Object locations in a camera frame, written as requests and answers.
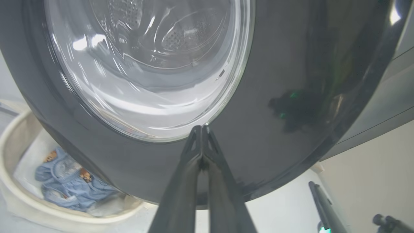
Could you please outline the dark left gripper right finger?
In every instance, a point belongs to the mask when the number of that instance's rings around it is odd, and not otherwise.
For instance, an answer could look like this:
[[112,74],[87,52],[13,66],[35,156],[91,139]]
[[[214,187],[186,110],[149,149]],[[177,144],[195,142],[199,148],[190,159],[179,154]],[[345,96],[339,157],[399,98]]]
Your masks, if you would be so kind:
[[208,126],[202,127],[202,160],[208,173],[208,209],[211,233],[256,233],[218,140]]

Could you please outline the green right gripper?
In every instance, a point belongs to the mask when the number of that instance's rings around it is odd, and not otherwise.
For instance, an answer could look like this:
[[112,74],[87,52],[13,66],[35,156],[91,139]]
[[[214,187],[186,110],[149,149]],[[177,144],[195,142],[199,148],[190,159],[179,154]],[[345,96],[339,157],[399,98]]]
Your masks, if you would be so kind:
[[343,225],[322,187],[319,184],[310,181],[309,188],[320,217],[318,232],[347,233],[348,231],[346,230],[346,227]]

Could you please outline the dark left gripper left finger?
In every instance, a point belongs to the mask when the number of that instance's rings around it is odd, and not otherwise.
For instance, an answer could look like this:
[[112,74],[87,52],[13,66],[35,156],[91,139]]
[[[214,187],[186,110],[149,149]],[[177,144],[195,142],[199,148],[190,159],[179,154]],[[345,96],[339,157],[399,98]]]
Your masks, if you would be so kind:
[[202,127],[191,130],[149,233],[194,233],[198,176],[202,161]]

